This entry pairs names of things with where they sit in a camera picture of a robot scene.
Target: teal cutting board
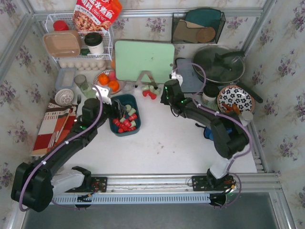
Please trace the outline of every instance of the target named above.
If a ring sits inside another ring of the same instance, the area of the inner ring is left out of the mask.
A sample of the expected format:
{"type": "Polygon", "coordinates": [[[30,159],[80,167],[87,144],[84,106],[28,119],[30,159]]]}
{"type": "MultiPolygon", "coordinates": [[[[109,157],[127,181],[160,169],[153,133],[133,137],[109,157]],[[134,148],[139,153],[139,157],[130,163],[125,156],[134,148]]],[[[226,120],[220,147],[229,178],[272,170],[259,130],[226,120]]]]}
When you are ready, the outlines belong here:
{"type": "MultiPolygon", "coordinates": [[[[117,41],[115,73],[118,80],[137,81],[142,71],[150,71],[156,83],[165,83],[173,69],[175,47],[156,42],[117,41]]],[[[150,82],[147,75],[143,82],[150,82]]]]}

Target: gray floor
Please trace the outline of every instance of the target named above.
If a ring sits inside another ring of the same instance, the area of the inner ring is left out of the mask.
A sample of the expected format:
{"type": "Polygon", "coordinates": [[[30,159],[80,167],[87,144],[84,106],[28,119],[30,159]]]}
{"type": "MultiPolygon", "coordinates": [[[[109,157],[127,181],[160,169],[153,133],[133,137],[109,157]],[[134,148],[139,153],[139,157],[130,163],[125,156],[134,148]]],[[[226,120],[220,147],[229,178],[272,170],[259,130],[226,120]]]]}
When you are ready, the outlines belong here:
{"type": "Polygon", "coordinates": [[[23,229],[277,229],[268,194],[243,194],[227,209],[203,204],[49,206],[27,213],[23,229]]]}

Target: snack bag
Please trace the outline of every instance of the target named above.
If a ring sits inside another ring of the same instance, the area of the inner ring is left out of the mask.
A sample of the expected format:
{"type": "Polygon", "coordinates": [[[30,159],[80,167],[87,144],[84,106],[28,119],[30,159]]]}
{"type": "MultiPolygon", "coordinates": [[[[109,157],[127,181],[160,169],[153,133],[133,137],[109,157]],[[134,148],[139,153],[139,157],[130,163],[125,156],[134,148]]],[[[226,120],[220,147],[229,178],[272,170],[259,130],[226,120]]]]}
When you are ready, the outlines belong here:
{"type": "Polygon", "coordinates": [[[121,11],[118,0],[77,0],[72,21],[77,31],[108,30],[121,11]]]}

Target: wire shelf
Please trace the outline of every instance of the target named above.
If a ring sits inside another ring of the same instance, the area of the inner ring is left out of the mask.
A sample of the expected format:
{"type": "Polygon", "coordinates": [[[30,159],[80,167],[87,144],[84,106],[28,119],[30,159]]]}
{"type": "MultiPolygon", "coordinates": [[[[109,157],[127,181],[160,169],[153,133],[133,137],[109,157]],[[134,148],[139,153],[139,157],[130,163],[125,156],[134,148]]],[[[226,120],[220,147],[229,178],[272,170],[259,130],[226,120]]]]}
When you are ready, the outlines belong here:
{"type": "MultiPolygon", "coordinates": [[[[76,30],[75,26],[72,22],[73,13],[55,13],[49,14],[45,23],[46,31],[49,32],[48,27],[50,23],[53,25],[54,22],[58,20],[65,21],[69,26],[70,30],[76,30]]],[[[78,32],[81,37],[81,48],[87,49],[88,47],[85,45],[84,39],[86,34],[91,31],[86,32],[78,32]]],[[[65,57],[65,58],[55,58],[53,59],[58,62],[59,60],[112,60],[112,48],[113,48],[113,28],[112,26],[107,31],[96,31],[103,37],[103,47],[104,53],[101,54],[88,54],[87,56],[79,55],[76,57],[65,57]]]]}

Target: black lid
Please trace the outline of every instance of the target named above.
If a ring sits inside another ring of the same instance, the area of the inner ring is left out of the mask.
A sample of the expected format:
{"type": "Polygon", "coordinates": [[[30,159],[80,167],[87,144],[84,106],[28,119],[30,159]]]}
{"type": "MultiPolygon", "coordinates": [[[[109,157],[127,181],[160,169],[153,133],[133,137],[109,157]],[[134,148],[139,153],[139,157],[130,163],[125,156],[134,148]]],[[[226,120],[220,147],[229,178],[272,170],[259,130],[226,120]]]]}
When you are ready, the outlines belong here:
{"type": "Polygon", "coordinates": [[[214,84],[207,84],[203,89],[203,93],[211,98],[217,97],[219,92],[219,88],[214,84]]]}
{"type": "Polygon", "coordinates": [[[103,37],[98,32],[90,32],[85,36],[85,44],[88,46],[99,45],[103,41],[103,37]]]}

